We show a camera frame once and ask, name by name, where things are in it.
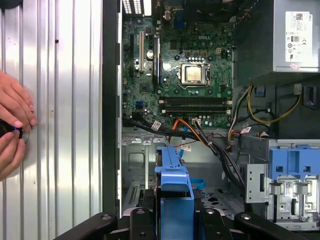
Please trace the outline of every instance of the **black object in hand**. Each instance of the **black object in hand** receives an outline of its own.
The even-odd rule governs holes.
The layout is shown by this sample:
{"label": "black object in hand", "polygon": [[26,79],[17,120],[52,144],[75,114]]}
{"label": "black object in hand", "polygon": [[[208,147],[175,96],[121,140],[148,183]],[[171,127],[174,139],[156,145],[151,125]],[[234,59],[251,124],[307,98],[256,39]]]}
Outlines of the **black object in hand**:
{"label": "black object in hand", "polygon": [[16,128],[14,126],[11,126],[10,124],[0,119],[0,138],[2,138],[2,136],[6,133],[13,132],[14,130],[19,130],[19,139],[21,139],[23,135],[22,128]]}

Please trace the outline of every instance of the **sticker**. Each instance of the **sticker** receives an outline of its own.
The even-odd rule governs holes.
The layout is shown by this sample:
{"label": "sticker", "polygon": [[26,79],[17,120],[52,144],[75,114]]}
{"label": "sticker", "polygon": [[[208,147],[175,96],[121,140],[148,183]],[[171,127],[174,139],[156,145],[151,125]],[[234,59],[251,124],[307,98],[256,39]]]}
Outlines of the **sticker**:
{"label": "sticker", "polygon": [[161,123],[160,123],[160,122],[154,121],[154,123],[152,124],[151,129],[152,129],[152,130],[155,130],[155,131],[158,131],[158,129],[160,128],[160,126],[161,126]]}
{"label": "sticker", "polygon": [[247,134],[247,133],[250,132],[250,130],[251,130],[251,126],[248,126],[248,127],[244,128],[244,129],[242,129],[242,131],[240,132],[240,134]]}
{"label": "sticker", "polygon": [[292,196],[294,194],[293,182],[292,181],[285,181],[284,182],[284,195],[285,196]]}
{"label": "sticker", "polygon": [[188,152],[191,152],[191,145],[189,145],[189,144],[182,145],[181,149],[185,150],[185,151],[188,151]]}
{"label": "sticker", "polygon": [[[285,61],[310,61],[313,51],[313,15],[308,11],[285,12]],[[299,70],[296,65],[290,66]]]}

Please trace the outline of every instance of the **blue plastic bracket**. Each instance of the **blue plastic bracket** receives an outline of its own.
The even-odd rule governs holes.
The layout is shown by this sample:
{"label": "blue plastic bracket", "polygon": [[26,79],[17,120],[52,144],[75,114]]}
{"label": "blue plastic bracket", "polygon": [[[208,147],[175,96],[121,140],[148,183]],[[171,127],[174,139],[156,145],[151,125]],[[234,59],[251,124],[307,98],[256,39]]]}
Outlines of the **blue plastic bracket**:
{"label": "blue plastic bracket", "polygon": [[302,180],[306,176],[320,175],[320,149],[311,149],[309,145],[271,148],[269,159],[269,178],[273,180],[288,175]]}
{"label": "blue plastic bracket", "polygon": [[162,166],[154,171],[161,175],[161,192],[181,192],[183,197],[161,197],[161,240],[193,240],[195,199],[187,168],[180,162],[174,147],[158,147]]}

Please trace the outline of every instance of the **yellow wire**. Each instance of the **yellow wire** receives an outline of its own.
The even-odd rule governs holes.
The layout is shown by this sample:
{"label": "yellow wire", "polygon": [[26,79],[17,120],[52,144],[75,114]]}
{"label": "yellow wire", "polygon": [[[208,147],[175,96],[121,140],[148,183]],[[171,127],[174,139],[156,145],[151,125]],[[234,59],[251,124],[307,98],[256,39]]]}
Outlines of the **yellow wire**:
{"label": "yellow wire", "polygon": [[249,109],[249,113],[251,115],[251,117],[256,120],[257,122],[261,123],[261,124],[273,124],[275,122],[278,122],[279,120],[285,118],[286,116],[288,116],[300,103],[301,101],[301,95],[299,95],[299,100],[296,102],[296,104],[293,106],[293,108],[291,108],[289,111],[287,111],[286,113],[284,113],[283,115],[281,115],[280,117],[271,120],[271,121],[265,121],[265,120],[261,120],[259,118],[257,118],[254,114],[253,111],[251,109],[251,94],[252,94],[252,88],[253,86],[250,87],[248,95],[247,95],[247,103],[248,103],[248,109]]}

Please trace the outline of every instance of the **power supply label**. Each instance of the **power supply label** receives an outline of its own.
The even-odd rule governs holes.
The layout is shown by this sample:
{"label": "power supply label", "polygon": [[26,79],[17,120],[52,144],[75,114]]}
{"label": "power supply label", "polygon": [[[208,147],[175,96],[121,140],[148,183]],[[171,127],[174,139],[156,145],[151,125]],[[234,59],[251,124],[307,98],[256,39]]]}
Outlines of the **power supply label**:
{"label": "power supply label", "polygon": [[285,12],[285,61],[305,63],[312,58],[313,16],[308,11]]}

